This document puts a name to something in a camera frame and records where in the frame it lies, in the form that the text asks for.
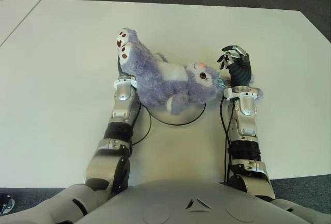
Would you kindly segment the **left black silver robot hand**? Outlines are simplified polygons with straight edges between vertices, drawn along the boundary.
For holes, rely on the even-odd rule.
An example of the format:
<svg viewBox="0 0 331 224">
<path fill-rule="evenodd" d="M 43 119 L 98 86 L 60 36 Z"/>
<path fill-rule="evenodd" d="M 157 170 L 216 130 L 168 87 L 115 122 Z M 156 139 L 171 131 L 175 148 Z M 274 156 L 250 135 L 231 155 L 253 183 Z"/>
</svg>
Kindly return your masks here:
<svg viewBox="0 0 331 224">
<path fill-rule="evenodd" d="M 119 78 L 120 79 L 130 79 L 131 78 L 131 75 L 123 72 L 122 67 L 121 67 L 121 64 L 120 64 L 120 58 L 119 58 L 119 56 L 117 58 L 117 67 L 118 67 L 118 73 L 119 73 Z"/>
</svg>

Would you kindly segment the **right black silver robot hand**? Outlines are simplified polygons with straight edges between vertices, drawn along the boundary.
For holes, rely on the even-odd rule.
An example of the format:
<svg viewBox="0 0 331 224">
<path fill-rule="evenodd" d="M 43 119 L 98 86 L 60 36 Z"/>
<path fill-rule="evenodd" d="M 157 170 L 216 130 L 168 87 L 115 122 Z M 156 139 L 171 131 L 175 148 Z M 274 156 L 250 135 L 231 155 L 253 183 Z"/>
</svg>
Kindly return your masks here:
<svg viewBox="0 0 331 224">
<path fill-rule="evenodd" d="M 248 87 L 252 78 L 249 54 L 238 45 L 226 46 L 221 50 L 224 53 L 217 62 L 220 64 L 220 70 L 227 69 L 229 71 L 231 86 Z"/>
</svg>

